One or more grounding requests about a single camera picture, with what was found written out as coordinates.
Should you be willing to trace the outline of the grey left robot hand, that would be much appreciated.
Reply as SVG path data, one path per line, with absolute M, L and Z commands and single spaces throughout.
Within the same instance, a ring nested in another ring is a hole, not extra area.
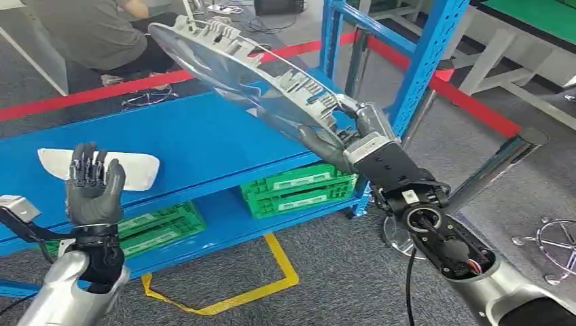
M 123 216 L 120 198 L 126 181 L 124 167 L 113 159 L 105 164 L 107 151 L 94 155 L 94 143 L 76 145 L 65 183 L 65 210 L 76 226 L 115 224 Z

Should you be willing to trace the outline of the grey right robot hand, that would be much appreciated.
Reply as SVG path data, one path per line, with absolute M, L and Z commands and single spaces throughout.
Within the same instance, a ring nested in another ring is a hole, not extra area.
M 328 141 L 328 129 L 321 132 L 310 126 L 298 126 L 298 139 L 324 161 L 345 173 L 356 173 L 356 164 L 381 147 L 400 143 L 387 116 L 381 108 L 371 103 L 359 102 L 345 94 L 336 95 L 338 111 L 354 119 L 355 128 L 342 130 Z

